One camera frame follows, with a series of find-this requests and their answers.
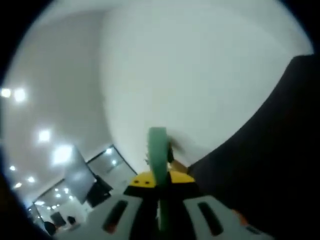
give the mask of green object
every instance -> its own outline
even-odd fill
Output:
[[[168,150],[169,138],[165,127],[151,127],[148,132],[149,165],[155,179],[155,184],[161,191],[166,190],[168,184]],[[166,232],[169,228],[169,209],[165,199],[159,200],[159,229]]]
[[[169,138],[165,127],[151,127],[148,132],[148,160],[157,186],[167,184]]]

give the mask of person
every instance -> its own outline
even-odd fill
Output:
[[[76,219],[73,216],[68,216],[67,221],[70,223],[70,225],[75,225],[77,223]]]
[[[80,224],[77,222],[76,218],[74,218],[73,216],[67,216],[66,220],[71,225],[71,227],[68,229],[69,231],[73,231],[73,230],[77,229],[80,226]]]
[[[49,221],[44,222],[44,228],[50,236],[53,236],[57,232],[56,226],[52,222],[49,222]]]

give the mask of dark wall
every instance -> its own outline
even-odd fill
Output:
[[[313,49],[320,51],[319,27],[319,5],[314,0],[279,0],[282,2],[298,19],[301,26],[309,36]]]
[[[302,225],[313,211],[319,67],[318,56],[295,57],[254,116],[191,167],[204,192],[278,237],[304,234]]]

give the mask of black surface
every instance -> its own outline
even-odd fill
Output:
[[[318,188],[320,58],[294,58],[269,98],[191,167],[200,188],[277,237],[310,229]]]
[[[64,225],[66,225],[66,221],[64,220],[64,218],[61,216],[60,212],[55,212],[53,214],[50,215],[50,218],[52,219],[54,225],[59,228],[62,227]]]
[[[87,193],[85,200],[88,204],[94,208],[97,205],[103,203],[106,199],[110,198],[110,191],[112,187],[107,184],[101,177],[95,176],[96,182],[92,185]]]

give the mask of white wall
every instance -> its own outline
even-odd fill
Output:
[[[113,195],[122,194],[135,176],[132,169],[125,162],[122,162],[102,178],[113,188],[111,191]]]
[[[105,116],[137,172],[149,127],[167,127],[192,164],[257,111],[292,57],[313,51],[273,0],[136,0],[103,22]]]
[[[51,212],[49,210],[47,210],[46,207],[37,207],[37,210],[41,216],[41,218],[43,219],[44,222],[51,222],[53,223],[50,215],[53,214],[54,212]]]
[[[85,13],[88,11],[107,10],[114,5],[129,0],[55,0],[47,6],[42,15],[35,22],[35,27],[52,24],[69,15]]]
[[[74,217],[78,223],[84,223],[89,214],[85,207],[77,200],[77,198],[73,198],[64,204],[61,204],[61,206],[57,207],[56,210],[60,212],[61,216],[63,219],[65,219],[68,225],[68,216]]]

